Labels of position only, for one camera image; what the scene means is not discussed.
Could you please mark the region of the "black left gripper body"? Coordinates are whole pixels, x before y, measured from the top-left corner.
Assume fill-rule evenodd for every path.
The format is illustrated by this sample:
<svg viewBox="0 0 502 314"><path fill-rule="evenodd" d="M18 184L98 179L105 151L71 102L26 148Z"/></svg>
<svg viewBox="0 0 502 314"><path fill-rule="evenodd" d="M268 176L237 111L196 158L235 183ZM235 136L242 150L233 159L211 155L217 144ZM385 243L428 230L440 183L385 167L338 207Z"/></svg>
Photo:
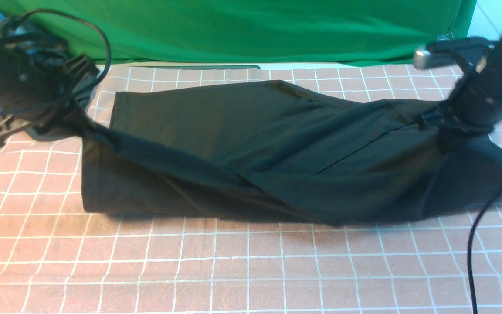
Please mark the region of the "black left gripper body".
<svg viewBox="0 0 502 314"><path fill-rule="evenodd" d="M51 137L84 137L94 131L95 124L80 103L90 95L99 71L86 55L52 69L26 56L0 53L0 57L8 105L0 112L0 147L27 129Z"/></svg>

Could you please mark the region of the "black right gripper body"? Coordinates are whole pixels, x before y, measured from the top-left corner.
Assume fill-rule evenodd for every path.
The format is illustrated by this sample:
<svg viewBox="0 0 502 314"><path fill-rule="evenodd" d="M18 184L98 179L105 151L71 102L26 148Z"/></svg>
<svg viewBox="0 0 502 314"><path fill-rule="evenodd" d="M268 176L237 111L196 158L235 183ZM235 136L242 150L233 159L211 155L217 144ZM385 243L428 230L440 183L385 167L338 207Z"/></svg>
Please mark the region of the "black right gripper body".
<svg viewBox="0 0 502 314"><path fill-rule="evenodd" d="M441 153L448 153L472 141L488 135L494 130L494 124L479 126L462 120L453 112L448 102L440 102L416 116L414 122L420 131L438 129L435 143Z"/></svg>

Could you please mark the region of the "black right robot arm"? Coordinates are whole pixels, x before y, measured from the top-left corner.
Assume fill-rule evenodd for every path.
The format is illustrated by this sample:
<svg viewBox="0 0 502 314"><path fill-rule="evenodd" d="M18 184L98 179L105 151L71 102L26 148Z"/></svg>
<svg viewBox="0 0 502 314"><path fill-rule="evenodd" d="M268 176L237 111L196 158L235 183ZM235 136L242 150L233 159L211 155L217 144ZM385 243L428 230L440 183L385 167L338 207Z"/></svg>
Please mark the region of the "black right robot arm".
<svg viewBox="0 0 502 314"><path fill-rule="evenodd" d="M416 117L420 130L438 129L438 147L446 152L492 133L502 121L502 36L436 41L417 48L416 69L458 65L463 77L444 100Z"/></svg>

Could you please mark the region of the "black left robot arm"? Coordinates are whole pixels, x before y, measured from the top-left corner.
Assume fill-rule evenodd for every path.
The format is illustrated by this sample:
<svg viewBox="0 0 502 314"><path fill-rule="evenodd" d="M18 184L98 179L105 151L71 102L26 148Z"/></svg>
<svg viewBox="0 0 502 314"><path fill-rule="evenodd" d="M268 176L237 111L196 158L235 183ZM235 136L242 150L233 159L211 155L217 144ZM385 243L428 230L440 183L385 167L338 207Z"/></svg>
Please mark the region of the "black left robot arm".
<svg viewBox="0 0 502 314"><path fill-rule="evenodd" d="M68 53L68 41L30 25L30 14L0 23L0 147L22 131L43 141L93 137L86 109L102 81L95 62Z"/></svg>

